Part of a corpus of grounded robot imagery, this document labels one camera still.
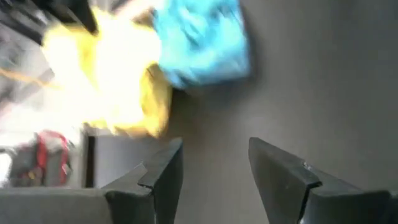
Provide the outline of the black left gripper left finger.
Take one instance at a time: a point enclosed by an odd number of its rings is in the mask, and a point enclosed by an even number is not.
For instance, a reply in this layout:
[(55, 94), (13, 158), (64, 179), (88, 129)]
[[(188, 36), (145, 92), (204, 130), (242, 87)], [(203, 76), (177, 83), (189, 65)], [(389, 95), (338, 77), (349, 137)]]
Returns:
[(113, 224), (174, 224), (183, 183), (183, 141), (171, 140), (104, 186)]

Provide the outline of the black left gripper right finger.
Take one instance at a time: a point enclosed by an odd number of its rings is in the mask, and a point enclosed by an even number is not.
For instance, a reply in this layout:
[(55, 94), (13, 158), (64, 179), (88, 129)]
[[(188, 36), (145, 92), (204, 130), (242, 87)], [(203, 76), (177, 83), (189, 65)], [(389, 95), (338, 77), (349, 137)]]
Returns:
[(269, 224), (398, 224), (398, 191), (360, 189), (260, 138), (248, 156)]

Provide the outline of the yellow microfiber towel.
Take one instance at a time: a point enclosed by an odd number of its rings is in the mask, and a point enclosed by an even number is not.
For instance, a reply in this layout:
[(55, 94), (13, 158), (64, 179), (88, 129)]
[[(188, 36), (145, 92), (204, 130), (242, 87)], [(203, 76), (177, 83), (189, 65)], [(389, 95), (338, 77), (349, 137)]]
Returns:
[(167, 127), (172, 88), (159, 68), (154, 29), (93, 11), (98, 32), (56, 24), (42, 51), (59, 85), (67, 120), (113, 134), (159, 137)]

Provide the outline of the blue microfiber towel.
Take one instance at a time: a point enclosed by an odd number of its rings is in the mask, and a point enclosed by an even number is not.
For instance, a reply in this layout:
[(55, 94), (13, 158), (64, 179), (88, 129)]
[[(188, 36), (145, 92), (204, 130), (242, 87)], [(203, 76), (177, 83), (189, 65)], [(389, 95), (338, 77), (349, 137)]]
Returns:
[(159, 67), (179, 89), (250, 73), (249, 39), (240, 0), (163, 0), (155, 7)]

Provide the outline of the orange and black vacuum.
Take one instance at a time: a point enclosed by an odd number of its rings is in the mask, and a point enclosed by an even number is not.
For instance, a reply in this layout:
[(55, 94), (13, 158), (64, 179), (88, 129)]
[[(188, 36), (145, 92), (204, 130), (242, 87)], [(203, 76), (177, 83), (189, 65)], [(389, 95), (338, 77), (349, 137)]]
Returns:
[(8, 175), (12, 187), (59, 187), (66, 185), (72, 172), (69, 140), (55, 131), (34, 134), (33, 140), (13, 147), (11, 170)]

